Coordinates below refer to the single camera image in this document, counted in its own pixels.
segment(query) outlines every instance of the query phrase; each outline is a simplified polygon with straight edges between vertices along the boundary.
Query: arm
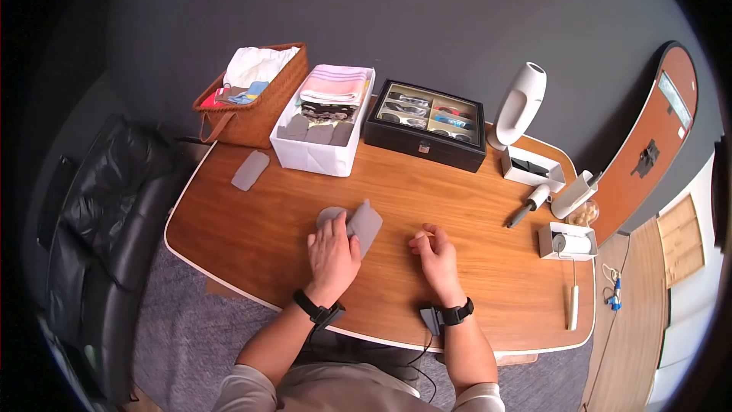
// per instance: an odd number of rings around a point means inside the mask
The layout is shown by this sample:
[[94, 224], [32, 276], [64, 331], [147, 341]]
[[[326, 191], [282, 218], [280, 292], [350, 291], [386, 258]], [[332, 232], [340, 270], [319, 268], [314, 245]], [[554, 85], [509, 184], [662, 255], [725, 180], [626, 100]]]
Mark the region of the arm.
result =
[[[434, 224], [422, 226], [409, 246], [422, 258], [422, 270], [443, 307], [462, 307], [468, 298], [458, 279], [455, 247], [447, 233]], [[455, 396], [478, 383], [498, 383], [498, 368], [493, 349], [481, 331], [475, 316], [461, 324], [445, 326], [445, 365], [455, 388]]]
[[[331, 307], [351, 285], [361, 267], [359, 239], [345, 233], [345, 212], [329, 220], [317, 234], [307, 236], [313, 280], [304, 289], [316, 305]], [[237, 364], [246, 364], [277, 386], [287, 373], [314, 323], [295, 303], [290, 303], [246, 343]]]

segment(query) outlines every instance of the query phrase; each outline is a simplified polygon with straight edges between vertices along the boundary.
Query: white storage box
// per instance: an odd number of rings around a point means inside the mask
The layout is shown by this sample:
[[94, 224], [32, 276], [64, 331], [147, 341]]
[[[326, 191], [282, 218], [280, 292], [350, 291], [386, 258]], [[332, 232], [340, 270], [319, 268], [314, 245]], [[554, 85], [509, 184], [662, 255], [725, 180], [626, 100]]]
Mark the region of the white storage box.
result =
[[[590, 239], [591, 248], [587, 254], [582, 253], [559, 253], [554, 250], [554, 237], [552, 233], [584, 235]], [[567, 260], [588, 261], [597, 256], [597, 239], [594, 229], [591, 227], [575, 226], [574, 224], [551, 222], [539, 230], [539, 256], [545, 260]]]
[[[549, 178], [547, 179], [541, 175], [536, 175], [531, 172], [526, 172], [526, 170], [514, 167], [511, 162], [511, 158], [520, 159], [521, 161], [530, 161], [544, 167], [544, 169], [548, 169]], [[564, 180], [562, 165], [559, 162], [539, 154], [532, 153], [531, 151], [522, 150], [521, 148], [506, 147], [501, 155], [501, 166], [504, 171], [504, 179], [517, 181], [518, 183], [525, 183], [533, 187], [538, 187], [540, 184], [545, 183], [553, 193], [559, 192], [559, 190], [567, 184]]]
[[371, 69], [371, 81], [366, 88], [366, 95], [354, 115], [353, 132], [345, 147], [321, 145], [319, 143], [299, 142], [297, 140], [280, 139], [277, 137], [278, 126], [287, 126], [295, 115], [295, 102], [300, 97], [302, 84], [292, 96], [287, 106], [279, 116], [274, 129], [270, 133], [270, 142], [277, 153], [282, 167], [288, 169], [306, 170], [308, 172], [333, 175], [334, 177], [348, 177], [351, 175], [353, 158], [356, 156], [356, 147], [361, 137], [361, 124], [368, 114], [368, 105], [371, 102], [371, 92], [376, 80], [376, 70]]

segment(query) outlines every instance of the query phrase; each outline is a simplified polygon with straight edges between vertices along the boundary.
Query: hand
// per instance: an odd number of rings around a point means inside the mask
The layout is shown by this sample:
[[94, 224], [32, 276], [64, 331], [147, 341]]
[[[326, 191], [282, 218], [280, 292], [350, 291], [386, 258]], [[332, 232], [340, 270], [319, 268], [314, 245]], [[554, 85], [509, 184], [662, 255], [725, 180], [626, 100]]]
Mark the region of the hand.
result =
[[307, 236], [313, 281], [304, 289], [316, 305], [331, 307], [351, 286], [361, 267], [361, 243], [345, 233], [345, 211], [329, 219], [317, 234]]
[[462, 307], [467, 301], [458, 279], [458, 255], [444, 229], [436, 224], [425, 223], [409, 241], [413, 254], [422, 258], [422, 271], [442, 305]]

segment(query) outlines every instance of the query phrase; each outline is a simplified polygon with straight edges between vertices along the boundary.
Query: sunglasses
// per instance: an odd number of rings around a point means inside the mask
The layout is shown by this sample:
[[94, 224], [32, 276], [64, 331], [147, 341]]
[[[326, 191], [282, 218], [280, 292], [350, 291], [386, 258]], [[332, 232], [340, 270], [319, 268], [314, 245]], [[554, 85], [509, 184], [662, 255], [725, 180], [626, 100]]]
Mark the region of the sunglasses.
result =
[[397, 112], [416, 114], [416, 116], [427, 116], [427, 109], [423, 109], [421, 106], [411, 105], [399, 105], [396, 102], [384, 102], [384, 106], [390, 110], [396, 110]]
[[388, 98], [393, 98], [398, 101], [408, 102], [409, 104], [419, 106], [430, 106], [429, 99], [425, 99], [417, 96], [407, 96], [406, 94], [391, 92], [387, 95]]
[[462, 142], [471, 142], [473, 140], [473, 137], [470, 137], [469, 135], [461, 134], [460, 132], [450, 132], [445, 131], [444, 129], [430, 129], [430, 132], [434, 132], [435, 134], [440, 135], [447, 135], [449, 137], [452, 137], [453, 139], [461, 140]]
[[396, 114], [381, 113], [381, 119], [391, 121], [392, 123], [407, 124], [415, 128], [425, 129], [427, 127], [427, 120], [418, 120], [416, 118], [402, 118]]
[[450, 108], [450, 107], [444, 106], [444, 105], [436, 106], [435, 109], [437, 109], [437, 110], [439, 110], [441, 112], [452, 113], [455, 116], [462, 116], [463, 118], [468, 118], [469, 120], [472, 118], [471, 115], [468, 114], [468, 113], [461, 112], [458, 109]]
[[458, 128], [463, 128], [463, 129], [468, 129], [468, 130], [471, 130], [474, 128], [473, 125], [470, 123], [467, 123], [465, 121], [456, 120], [454, 118], [448, 118], [447, 116], [435, 116], [435, 121], [439, 121], [440, 123], [450, 124], [452, 126], [455, 126]]

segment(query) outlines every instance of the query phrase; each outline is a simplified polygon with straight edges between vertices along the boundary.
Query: wrist strap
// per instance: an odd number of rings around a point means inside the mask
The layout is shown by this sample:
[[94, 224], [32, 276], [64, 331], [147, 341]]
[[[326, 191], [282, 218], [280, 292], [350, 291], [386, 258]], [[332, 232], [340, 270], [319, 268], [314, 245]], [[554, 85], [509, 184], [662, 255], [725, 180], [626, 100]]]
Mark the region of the wrist strap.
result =
[[335, 301], [335, 304], [330, 309], [323, 306], [316, 306], [303, 290], [295, 290], [292, 299], [295, 301], [295, 304], [300, 306], [310, 316], [310, 321], [316, 324], [316, 331], [330, 325], [345, 313], [345, 307], [340, 305], [338, 301]]
[[462, 307], [450, 307], [441, 311], [442, 320], [445, 325], [454, 326], [462, 323], [468, 315], [473, 313], [473, 302], [468, 298], [468, 302]]

